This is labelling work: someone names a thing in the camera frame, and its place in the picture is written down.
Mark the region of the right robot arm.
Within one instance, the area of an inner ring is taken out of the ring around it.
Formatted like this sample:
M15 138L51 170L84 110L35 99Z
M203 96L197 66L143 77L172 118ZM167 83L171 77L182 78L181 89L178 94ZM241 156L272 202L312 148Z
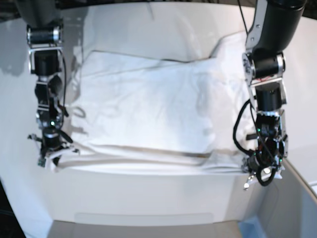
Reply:
M16 7L26 23L29 72L37 76L36 122L41 136L28 135L39 149L38 165L57 166L62 155L78 153L71 137L63 131L69 113L65 107L67 77L63 54L63 19L54 0L17 0Z

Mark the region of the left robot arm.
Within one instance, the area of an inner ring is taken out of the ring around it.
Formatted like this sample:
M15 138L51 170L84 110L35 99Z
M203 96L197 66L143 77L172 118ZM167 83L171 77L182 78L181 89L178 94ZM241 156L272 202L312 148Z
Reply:
M243 108L249 109L255 132L255 149L246 149L242 171L248 174L244 189L258 182L266 187L284 170L288 156L285 110L287 94L283 81L284 50L290 44L306 6L304 0L258 0L252 26L246 31L242 63L249 92Z

